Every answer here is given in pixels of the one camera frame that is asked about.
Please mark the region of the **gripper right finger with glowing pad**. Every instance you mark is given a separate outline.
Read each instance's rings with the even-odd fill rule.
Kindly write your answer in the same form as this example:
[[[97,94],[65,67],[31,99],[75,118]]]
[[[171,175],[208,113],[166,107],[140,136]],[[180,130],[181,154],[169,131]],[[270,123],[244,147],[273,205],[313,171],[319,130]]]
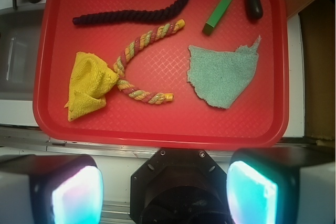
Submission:
[[[335,149],[241,148],[226,191],[234,223],[335,223]]]

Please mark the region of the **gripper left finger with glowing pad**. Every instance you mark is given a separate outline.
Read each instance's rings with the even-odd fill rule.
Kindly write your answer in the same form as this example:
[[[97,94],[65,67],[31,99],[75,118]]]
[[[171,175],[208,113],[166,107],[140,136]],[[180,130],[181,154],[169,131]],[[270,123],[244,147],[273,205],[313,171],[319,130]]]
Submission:
[[[89,155],[1,156],[1,223],[99,223],[102,206]]]

